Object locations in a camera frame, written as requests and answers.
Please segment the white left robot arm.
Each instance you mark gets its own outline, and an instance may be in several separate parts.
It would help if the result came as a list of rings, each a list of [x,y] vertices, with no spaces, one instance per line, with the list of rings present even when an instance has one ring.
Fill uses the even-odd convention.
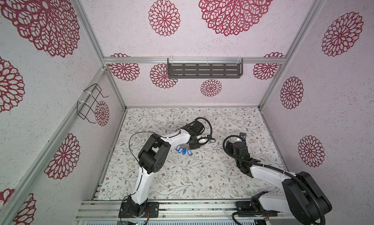
[[[152,217],[147,207],[149,190],[156,173],[165,164],[170,149],[187,144],[191,150],[198,149],[212,139],[211,123],[203,117],[177,129],[176,132],[159,135],[152,133],[136,158],[139,173],[133,192],[124,197],[119,209],[119,219]]]

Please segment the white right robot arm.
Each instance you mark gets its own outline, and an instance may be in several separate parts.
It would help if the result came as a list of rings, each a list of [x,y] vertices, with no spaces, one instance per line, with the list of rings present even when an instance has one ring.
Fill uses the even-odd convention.
[[[332,204],[310,174],[304,171],[288,172],[262,164],[260,160],[250,156],[245,133],[229,135],[224,139],[222,148],[236,161],[242,174],[263,180],[284,192],[283,195],[277,195],[262,191],[248,201],[237,202],[237,210],[231,215],[236,224],[239,224],[237,216],[261,217],[278,213],[293,215],[303,225],[326,223],[325,215],[332,210]]]

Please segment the keyring bunch with blue tags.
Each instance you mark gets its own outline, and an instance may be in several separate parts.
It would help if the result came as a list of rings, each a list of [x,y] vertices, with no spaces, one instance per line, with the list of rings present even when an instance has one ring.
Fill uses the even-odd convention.
[[[192,156],[192,155],[193,155],[193,153],[192,153],[192,151],[191,151],[191,149],[190,149],[189,144],[181,144],[181,145],[178,145],[178,146],[175,148],[175,150],[176,150],[178,153],[182,154],[182,155],[188,155],[188,156]]]

